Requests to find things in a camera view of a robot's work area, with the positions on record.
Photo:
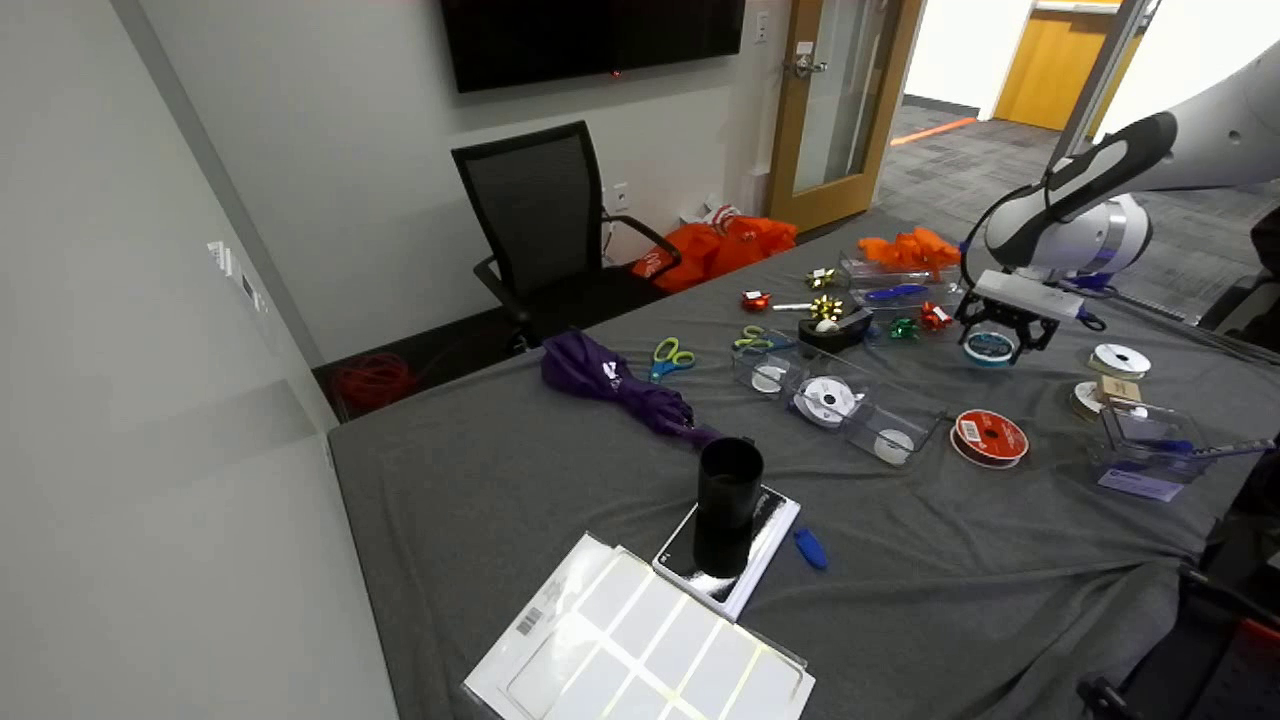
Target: table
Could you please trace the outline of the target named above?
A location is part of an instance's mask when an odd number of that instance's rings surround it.
[[[1226,460],[1178,503],[1097,486],[1105,429],[1068,400],[1101,339],[1133,342],[1157,370],[1144,395],[1226,435],[1280,429],[1280,370],[1194,328],[1097,308],[1114,328],[1060,328],[1013,370],[961,357],[957,337],[873,339],[837,362],[873,400],[934,419],[911,465],[887,467],[738,370],[732,337],[754,318],[745,286],[806,300],[806,275],[858,236],[909,224],[863,215],[849,232],[732,270],[592,328],[645,370],[660,337],[701,362],[670,384],[695,419],[754,435],[764,481],[801,501],[830,545],[813,572],[784,548],[745,627],[808,661],[808,717],[1079,717],[1078,681],[1126,671],[1174,627],[1178,569],[1198,560],[1252,460]],[[404,720],[483,717],[464,693],[558,560],[592,533],[651,556],[695,491],[695,453],[630,410],[561,395],[539,351],[414,395],[333,432],[357,551]],[[1013,472],[978,467],[946,440],[961,408],[1027,429]]]

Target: wall-mounted television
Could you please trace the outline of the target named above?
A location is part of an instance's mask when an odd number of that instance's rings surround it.
[[[440,0],[460,92],[738,55],[745,0]]]

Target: purple cloth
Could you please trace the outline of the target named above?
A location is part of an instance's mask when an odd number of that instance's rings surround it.
[[[649,424],[660,435],[688,440],[692,446],[706,446],[715,440],[713,429],[692,424],[692,408],[684,405],[681,392],[638,381],[630,358],[609,351],[583,332],[561,332],[546,342],[546,384],[569,392],[569,395],[588,395],[588,400],[609,400],[630,408],[640,424]]]

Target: blue pen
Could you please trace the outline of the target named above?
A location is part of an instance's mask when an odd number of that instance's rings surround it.
[[[796,551],[806,556],[808,569],[830,572],[830,548],[816,541],[808,525],[792,527]]]

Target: black cup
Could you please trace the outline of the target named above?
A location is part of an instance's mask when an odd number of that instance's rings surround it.
[[[692,560],[709,577],[742,577],[754,551],[764,455],[720,435],[701,455]]]

